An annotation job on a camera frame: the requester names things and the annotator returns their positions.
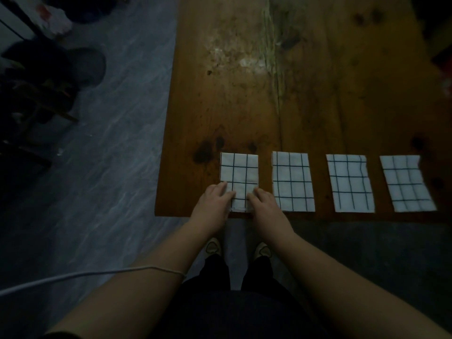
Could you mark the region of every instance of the shoe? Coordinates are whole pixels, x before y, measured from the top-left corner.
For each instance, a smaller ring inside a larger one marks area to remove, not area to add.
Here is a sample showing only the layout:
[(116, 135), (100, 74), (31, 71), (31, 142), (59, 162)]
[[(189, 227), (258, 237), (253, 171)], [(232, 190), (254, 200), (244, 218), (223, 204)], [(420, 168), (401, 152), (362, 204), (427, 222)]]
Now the shoe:
[(206, 258), (212, 256), (213, 254), (217, 254), (221, 257), (223, 256), (222, 246), (217, 238), (210, 239), (206, 245)]
[(266, 256), (269, 258), (272, 257), (272, 251), (265, 243), (260, 243), (259, 245), (257, 245), (256, 251), (254, 252), (254, 260), (262, 256)]

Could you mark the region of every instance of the person's left hand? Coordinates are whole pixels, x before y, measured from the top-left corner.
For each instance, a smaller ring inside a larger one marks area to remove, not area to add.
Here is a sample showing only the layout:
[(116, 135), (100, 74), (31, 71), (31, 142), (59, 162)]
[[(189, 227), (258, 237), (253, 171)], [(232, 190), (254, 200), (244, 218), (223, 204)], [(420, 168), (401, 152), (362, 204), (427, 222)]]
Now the person's left hand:
[(227, 182), (208, 186), (205, 193), (199, 198), (190, 217), (191, 223), (200, 226), (210, 236), (224, 226), (230, 211), (231, 199), (235, 196), (235, 191), (223, 195), (226, 186)]

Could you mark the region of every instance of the person's left arm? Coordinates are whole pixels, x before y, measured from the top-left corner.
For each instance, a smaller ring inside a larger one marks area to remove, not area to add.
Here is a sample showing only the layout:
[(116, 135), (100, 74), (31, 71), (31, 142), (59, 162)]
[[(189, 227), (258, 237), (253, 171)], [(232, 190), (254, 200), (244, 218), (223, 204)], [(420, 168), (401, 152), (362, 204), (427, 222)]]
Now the person's left arm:
[[(225, 182), (207, 187), (190, 220), (133, 266), (155, 265), (186, 273), (206, 242), (220, 230), (235, 192)], [(68, 332), (83, 339), (145, 338), (157, 325), (183, 281), (157, 270), (120, 273), (94, 290), (48, 333)]]

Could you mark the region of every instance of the grid patterned cloth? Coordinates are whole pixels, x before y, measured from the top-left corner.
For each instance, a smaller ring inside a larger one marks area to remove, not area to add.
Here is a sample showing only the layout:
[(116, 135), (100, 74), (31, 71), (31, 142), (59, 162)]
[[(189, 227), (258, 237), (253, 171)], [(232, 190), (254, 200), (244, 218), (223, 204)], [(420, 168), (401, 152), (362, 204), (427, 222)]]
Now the grid patterned cloth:
[(336, 212), (374, 213), (375, 204), (366, 168), (366, 157), (327, 154)]
[(307, 153), (273, 152), (273, 194), (281, 210), (315, 211)]
[(380, 156), (396, 212), (434, 211), (436, 205), (419, 170), (420, 156)]
[(258, 186), (258, 156), (256, 154), (225, 153), (221, 154), (220, 180), (228, 182), (226, 191), (235, 190), (231, 210), (249, 212), (251, 203), (246, 199)]

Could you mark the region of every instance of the forearm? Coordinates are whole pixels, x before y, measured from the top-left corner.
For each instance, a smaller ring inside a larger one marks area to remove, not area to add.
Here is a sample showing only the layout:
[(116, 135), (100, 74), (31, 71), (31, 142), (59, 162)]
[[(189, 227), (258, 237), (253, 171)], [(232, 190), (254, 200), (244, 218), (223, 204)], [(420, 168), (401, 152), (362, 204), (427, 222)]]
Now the forearm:
[[(133, 266), (155, 265), (186, 273), (208, 240), (188, 222)], [(115, 275), (91, 293), (50, 332), (66, 331), (83, 339), (144, 338), (155, 327), (183, 278), (157, 270)]]
[(450, 338), (406, 302), (343, 266), (296, 234), (274, 250), (334, 326), (350, 338)]

